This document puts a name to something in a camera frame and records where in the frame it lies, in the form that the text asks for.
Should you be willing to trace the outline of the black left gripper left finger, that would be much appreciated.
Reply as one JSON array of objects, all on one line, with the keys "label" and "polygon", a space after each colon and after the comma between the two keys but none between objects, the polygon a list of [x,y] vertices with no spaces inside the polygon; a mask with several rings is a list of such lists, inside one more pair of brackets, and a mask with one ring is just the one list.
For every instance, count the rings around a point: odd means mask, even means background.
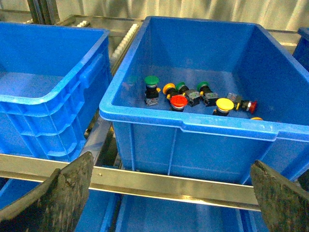
[{"label": "black left gripper left finger", "polygon": [[91,152],[55,169],[49,178],[0,211],[2,232],[73,232],[89,197]]}]

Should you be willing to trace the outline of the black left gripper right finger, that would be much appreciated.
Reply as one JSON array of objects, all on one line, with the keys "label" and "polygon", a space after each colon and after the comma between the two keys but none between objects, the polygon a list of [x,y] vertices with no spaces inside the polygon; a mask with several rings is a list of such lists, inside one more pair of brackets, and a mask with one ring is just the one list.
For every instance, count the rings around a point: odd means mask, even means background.
[{"label": "black left gripper right finger", "polygon": [[262,218],[271,232],[309,230],[309,193],[260,160],[250,176]]}]

